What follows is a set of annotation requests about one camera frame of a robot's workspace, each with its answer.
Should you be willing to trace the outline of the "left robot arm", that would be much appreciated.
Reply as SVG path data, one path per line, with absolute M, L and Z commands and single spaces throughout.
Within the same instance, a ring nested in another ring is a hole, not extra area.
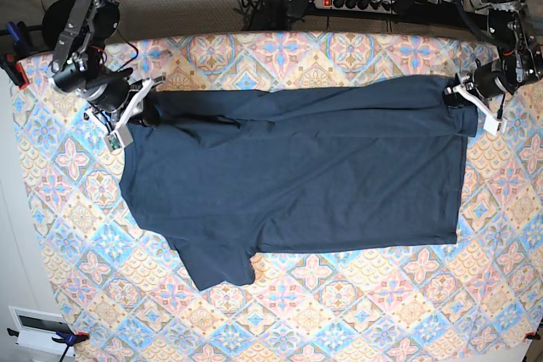
M 497 48 L 498 57 L 477 68 L 459 83 L 468 92 L 486 102 L 493 97 L 514 94 L 525 85 L 542 80 L 542 49 L 529 19 L 527 0 L 481 0 L 486 7 L 486 28 L 480 29 L 463 7 L 456 9 L 468 29 L 481 42 Z

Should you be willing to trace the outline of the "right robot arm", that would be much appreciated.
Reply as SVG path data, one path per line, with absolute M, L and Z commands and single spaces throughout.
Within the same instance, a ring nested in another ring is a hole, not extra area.
M 64 28 L 59 32 L 48 78 L 57 92 L 75 94 L 90 105 L 86 117 L 95 117 L 107 132 L 122 117 L 133 124 L 154 126 L 160 112 L 143 94 L 144 81 L 131 83 L 132 58 L 117 69 L 106 66 L 105 43 L 118 30 L 118 0 L 70 0 Z

